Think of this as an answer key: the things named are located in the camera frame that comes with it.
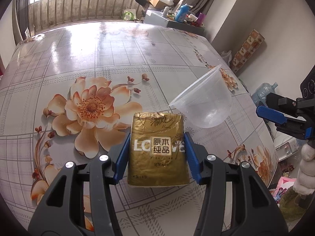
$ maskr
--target towel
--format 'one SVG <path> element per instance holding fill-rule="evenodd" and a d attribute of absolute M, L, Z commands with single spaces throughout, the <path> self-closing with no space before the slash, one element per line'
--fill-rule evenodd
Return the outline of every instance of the towel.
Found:
<path fill-rule="evenodd" d="M 306 209 L 298 206 L 298 202 L 296 201 L 297 197 L 297 193 L 290 187 L 280 199 L 279 208 L 286 221 L 301 218 L 306 211 Z"/>
<path fill-rule="evenodd" d="M 309 142 L 302 147 L 302 160 L 293 185 L 293 190 L 300 195 L 310 195 L 315 190 L 315 149 L 311 145 L 313 143 Z"/>

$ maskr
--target wall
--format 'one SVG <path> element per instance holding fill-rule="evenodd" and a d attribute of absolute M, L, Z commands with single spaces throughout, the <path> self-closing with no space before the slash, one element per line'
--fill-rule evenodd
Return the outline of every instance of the wall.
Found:
<path fill-rule="evenodd" d="M 248 91 L 277 82 L 279 95 L 301 97 L 300 83 L 315 64 L 315 16 L 305 0 L 263 0 L 247 32 L 253 28 L 265 42 L 238 73 Z"/>
<path fill-rule="evenodd" d="M 236 0 L 214 0 L 204 20 L 205 37 L 211 43 L 227 16 L 229 15 Z"/>
<path fill-rule="evenodd" d="M 0 55 L 4 68 L 7 68 L 15 49 L 12 29 L 12 2 L 0 20 L 0 37 Z"/>
<path fill-rule="evenodd" d="M 213 38 L 211 45 L 219 52 L 232 50 L 232 54 L 240 48 L 263 0 L 236 0 L 225 22 Z"/>

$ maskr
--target metal screw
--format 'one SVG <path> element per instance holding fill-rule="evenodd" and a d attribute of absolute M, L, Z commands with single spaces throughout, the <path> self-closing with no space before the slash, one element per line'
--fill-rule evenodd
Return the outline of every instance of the metal screw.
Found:
<path fill-rule="evenodd" d="M 108 155 L 103 154 L 100 156 L 100 161 L 106 161 L 106 160 L 108 160 L 108 158 L 109 158 Z"/>
<path fill-rule="evenodd" d="M 216 157 L 213 154 L 209 154 L 207 156 L 207 160 L 214 161 L 215 159 L 216 159 Z"/>
<path fill-rule="evenodd" d="M 66 163 L 66 168 L 72 168 L 73 165 L 74 165 L 73 161 L 68 161 L 68 162 Z"/>
<path fill-rule="evenodd" d="M 250 164 L 248 162 L 242 162 L 242 167 L 248 169 L 250 167 Z"/>

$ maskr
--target plastic cup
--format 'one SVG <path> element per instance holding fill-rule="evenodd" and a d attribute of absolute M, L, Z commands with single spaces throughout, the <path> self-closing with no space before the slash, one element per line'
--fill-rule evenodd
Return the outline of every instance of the plastic cup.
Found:
<path fill-rule="evenodd" d="M 180 93 L 171 103 L 194 125 L 212 128 L 230 115 L 232 96 L 218 65 Z"/>

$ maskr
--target purple bottle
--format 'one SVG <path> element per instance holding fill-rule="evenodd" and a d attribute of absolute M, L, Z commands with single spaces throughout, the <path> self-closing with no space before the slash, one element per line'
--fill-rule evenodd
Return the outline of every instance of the purple bottle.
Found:
<path fill-rule="evenodd" d="M 206 18 L 206 15 L 204 15 L 202 13 L 199 14 L 198 19 L 196 20 L 196 24 L 198 27 L 201 26 L 201 24 L 205 18 Z"/>

